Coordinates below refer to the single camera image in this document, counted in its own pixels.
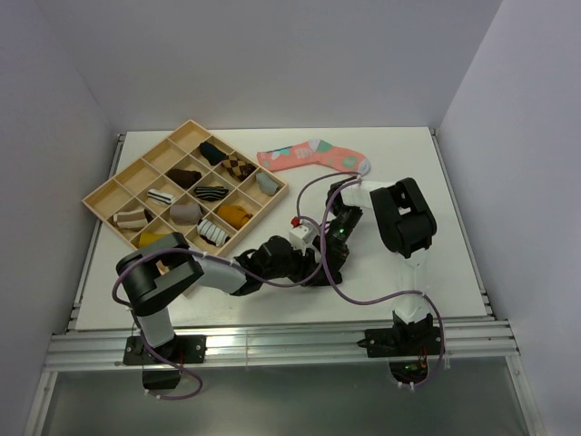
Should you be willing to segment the mustard yellow sock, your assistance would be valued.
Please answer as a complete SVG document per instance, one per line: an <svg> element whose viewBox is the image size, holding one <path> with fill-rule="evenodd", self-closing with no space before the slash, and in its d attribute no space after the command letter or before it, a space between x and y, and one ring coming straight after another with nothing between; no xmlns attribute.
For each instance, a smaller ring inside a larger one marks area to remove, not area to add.
<svg viewBox="0 0 581 436"><path fill-rule="evenodd" d="M153 246L154 248L168 248L173 244L173 233L141 233L137 240L139 249Z"/></svg>

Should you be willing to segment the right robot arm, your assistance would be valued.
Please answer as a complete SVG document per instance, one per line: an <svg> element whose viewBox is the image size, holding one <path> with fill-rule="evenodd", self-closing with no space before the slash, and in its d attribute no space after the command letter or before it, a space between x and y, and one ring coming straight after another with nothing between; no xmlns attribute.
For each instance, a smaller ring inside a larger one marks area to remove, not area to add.
<svg viewBox="0 0 581 436"><path fill-rule="evenodd" d="M401 291L392 306L393 343L402 353L415 352L435 330L419 275L437 232L436 219L417 182L408 177L393 184L378 183L352 176L330 186L326 205L334 215L320 243L327 283L341 283L340 268L348 256L346 241L363 212L372 211L380 240L401 264Z"/></svg>

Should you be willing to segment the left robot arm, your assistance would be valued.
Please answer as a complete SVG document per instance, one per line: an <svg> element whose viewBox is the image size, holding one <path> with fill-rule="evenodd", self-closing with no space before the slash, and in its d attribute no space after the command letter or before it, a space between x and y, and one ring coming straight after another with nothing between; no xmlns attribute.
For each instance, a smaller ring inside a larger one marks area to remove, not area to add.
<svg viewBox="0 0 581 436"><path fill-rule="evenodd" d="M194 285L230 296L246 296L275 279L310 285L320 275L313 249L298 249L272 236L257 249L224 258L188 248L185 237L170 233L125 256L116 265L113 299L126 306L144 337L144 352L167 362L177 351L168 306Z"/></svg>

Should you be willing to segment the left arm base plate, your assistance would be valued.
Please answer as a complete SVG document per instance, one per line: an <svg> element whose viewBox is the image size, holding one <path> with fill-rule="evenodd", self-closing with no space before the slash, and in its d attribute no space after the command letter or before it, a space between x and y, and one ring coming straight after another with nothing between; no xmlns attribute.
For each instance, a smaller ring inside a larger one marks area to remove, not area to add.
<svg viewBox="0 0 581 436"><path fill-rule="evenodd" d="M184 365L185 363L203 363L206 352L206 337L204 335L176 335L172 340L153 348L164 359ZM161 363L144 345L141 336L130 336L125 344L123 365L142 366Z"/></svg>

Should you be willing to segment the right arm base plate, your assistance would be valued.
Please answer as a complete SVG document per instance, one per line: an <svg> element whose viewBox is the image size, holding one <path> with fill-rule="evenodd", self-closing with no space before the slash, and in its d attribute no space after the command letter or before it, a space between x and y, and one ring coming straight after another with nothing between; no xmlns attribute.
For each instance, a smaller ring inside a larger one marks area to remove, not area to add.
<svg viewBox="0 0 581 436"><path fill-rule="evenodd" d="M357 345L369 358L419 357L440 354L443 341L439 327L393 325L389 328L367 329Z"/></svg>

